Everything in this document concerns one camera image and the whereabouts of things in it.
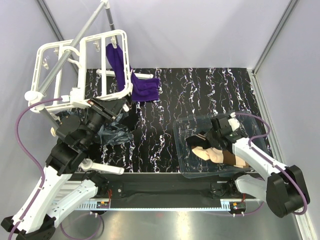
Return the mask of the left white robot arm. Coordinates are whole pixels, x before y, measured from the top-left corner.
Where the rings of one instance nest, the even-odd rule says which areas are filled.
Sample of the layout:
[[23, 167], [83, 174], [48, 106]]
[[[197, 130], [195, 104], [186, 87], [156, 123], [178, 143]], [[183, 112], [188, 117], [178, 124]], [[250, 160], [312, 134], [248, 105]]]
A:
[[18, 240], [49, 240], [62, 221], [81, 203], [92, 197], [103, 198], [108, 193], [108, 180], [101, 175], [102, 169], [98, 168], [93, 169], [75, 190], [56, 204], [53, 203], [63, 185], [87, 161], [88, 149], [101, 127], [113, 123], [124, 112], [127, 99], [91, 98], [86, 102], [88, 116], [85, 121], [77, 115], [65, 116], [55, 131], [58, 137], [56, 145], [45, 161], [45, 167], [42, 167], [23, 145], [19, 125], [26, 112], [45, 103], [43, 100], [30, 105], [15, 121], [16, 141], [36, 164], [40, 179], [21, 209], [2, 220], [0, 225], [9, 233], [9, 239], [16, 235]]

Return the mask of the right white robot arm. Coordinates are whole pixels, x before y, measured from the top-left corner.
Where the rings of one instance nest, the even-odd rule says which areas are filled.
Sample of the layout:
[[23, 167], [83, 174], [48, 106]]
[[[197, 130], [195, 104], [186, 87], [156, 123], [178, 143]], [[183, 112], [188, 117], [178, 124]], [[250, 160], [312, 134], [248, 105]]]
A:
[[235, 199], [243, 194], [255, 197], [279, 218], [289, 214], [304, 215], [310, 197], [302, 170], [296, 165], [287, 166], [258, 148], [253, 143], [256, 137], [247, 137], [240, 129], [238, 115], [232, 112], [213, 117], [207, 139], [243, 159], [260, 178], [236, 174], [227, 185], [228, 195]]

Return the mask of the white plastic clip hanger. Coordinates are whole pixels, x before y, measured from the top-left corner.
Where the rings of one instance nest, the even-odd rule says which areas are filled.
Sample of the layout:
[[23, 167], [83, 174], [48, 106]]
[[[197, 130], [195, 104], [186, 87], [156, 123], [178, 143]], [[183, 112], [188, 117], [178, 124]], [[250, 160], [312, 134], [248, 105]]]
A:
[[[117, 48], [117, 45], [122, 49], [123, 52], [123, 65], [124, 65], [124, 89], [117, 91], [115, 93], [107, 93], [107, 77], [115, 76], [115, 72], [112, 70], [107, 70], [107, 57], [106, 57], [106, 43], [107, 40], [111, 41], [111, 44], [114, 48]], [[77, 85], [74, 88], [80, 88], [83, 90], [83, 97], [85, 99], [85, 88], [86, 88], [86, 72], [87, 72], [87, 43], [89, 42], [98, 42], [101, 44], [100, 58], [101, 58], [101, 67], [99, 69], [99, 74], [101, 76], [102, 90], [101, 95], [98, 96], [100, 100], [115, 100], [120, 99], [132, 94], [133, 84], [131, 82], [132, 70], [130, 69], [129, 62], [129, 51], [128, 51], [128, 38], [127, 33], [124, 30], [116, 29], [111, 30], [95, 35], [90, 35], [83, 37], [79, 42], [79, 48], [71, 46], [72, 40], [64, 40], [57, 42], [50, 42], [42, 45], [38, 48], [36, 53], [36, 60], [34, 65], [33, 77], [31, 82], [31, 89], [24, 94], [24, 99], [27, 101], [28, 106], [31, 106], [35, 103], [41, 102], [45, 97], [45, 90], [40, 90], [39, 82], [40, 75], [42, 70], [42, 61], [45, 51], [49, 49], [54, 49], [57, 51], [57, 59], [61, 60], [65, 52], [75, 53], [78, 57], [78, 60], [68, 59], [67, 61], [76, 65], [78, 78]], [[48, 112], [62, 111], [74, 108], [68, 102], [62, 102], [62, 95], [60, 94], [61, 90], [61, 79], [62, 79], [62, 70], [58, 70], [57, 74], [54, 76], [54, 92], [52, 104], [47, 106], [46, 109]]]

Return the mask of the brown striped sock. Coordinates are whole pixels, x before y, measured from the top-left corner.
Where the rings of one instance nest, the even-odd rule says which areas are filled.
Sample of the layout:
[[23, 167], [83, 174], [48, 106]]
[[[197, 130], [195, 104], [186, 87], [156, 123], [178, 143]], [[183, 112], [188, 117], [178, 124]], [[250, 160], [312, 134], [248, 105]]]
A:
[[230, 153], [227, 150], [223, 150], [222, 154], [223, 154], [223, 163], [224, 164], [234, 166], [236, 168], [248, 168], [250, 166], [242, 158]]

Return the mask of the black striped sock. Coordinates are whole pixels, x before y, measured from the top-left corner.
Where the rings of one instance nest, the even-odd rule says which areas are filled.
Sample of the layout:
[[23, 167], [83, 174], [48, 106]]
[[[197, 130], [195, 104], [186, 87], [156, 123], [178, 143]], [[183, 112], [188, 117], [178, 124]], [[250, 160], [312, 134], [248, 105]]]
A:
[[128, 112], [123, 112], [123, 115], [119, 123], [126, 126], [130, 131], [136, 129], [137, 122], [139, 121], [139, 116], [137, 114], [136, 102], [132, 102]]
[[196, 147], [201, 147], [204, 150], [211, 148], [210, 142], [201, 134], [192, 135], [185, 140], [192, 149]]

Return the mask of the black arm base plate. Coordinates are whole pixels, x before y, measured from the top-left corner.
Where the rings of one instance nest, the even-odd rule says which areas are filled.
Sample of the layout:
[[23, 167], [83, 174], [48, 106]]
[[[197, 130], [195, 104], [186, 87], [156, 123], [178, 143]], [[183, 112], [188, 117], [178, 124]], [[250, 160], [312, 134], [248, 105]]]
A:
[[230, 178], [219, 175], [186, 178], [181, 173], [103, 174], [111, 189], [113, 209], [219, 208], [221, 200], [252, 200], [231, 192]]

